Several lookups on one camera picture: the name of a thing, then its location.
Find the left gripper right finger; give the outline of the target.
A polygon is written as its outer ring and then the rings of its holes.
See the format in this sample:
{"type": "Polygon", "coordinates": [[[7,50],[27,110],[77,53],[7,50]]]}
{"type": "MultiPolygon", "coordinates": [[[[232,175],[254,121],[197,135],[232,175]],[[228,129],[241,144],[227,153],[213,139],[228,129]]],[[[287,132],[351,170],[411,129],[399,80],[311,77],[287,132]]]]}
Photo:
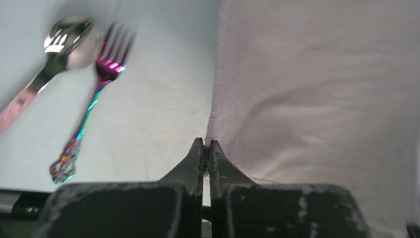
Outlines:
{"type": "Polygon", "coordinates": [[[368,238],[351,193],[331,184],[257,184],[209,147],[214,238],[368,238]]]}

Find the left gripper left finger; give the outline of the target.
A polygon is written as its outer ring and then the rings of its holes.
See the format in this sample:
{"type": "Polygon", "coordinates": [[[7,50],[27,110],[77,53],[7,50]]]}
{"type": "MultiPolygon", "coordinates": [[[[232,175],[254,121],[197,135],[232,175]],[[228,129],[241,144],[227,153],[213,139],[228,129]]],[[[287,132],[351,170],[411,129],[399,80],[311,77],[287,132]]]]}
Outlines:
{"type": "Polygon", "coordinates": [[[205,148],[154,182],[72,183],[52,193],[35,238],[199,238],[205,148]]]}

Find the grey cloth napkin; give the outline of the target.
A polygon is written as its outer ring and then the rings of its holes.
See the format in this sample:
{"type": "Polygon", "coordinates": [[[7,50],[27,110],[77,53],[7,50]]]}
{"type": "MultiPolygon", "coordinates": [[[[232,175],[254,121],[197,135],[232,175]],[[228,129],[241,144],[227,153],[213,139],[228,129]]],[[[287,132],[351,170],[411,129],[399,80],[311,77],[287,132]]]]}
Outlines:
{"type": "Polygon", "coordinates": [[[420,221],[420,3],[223,0],[206,143],[258,182],[351,191],[375,238],[420,221]]]}

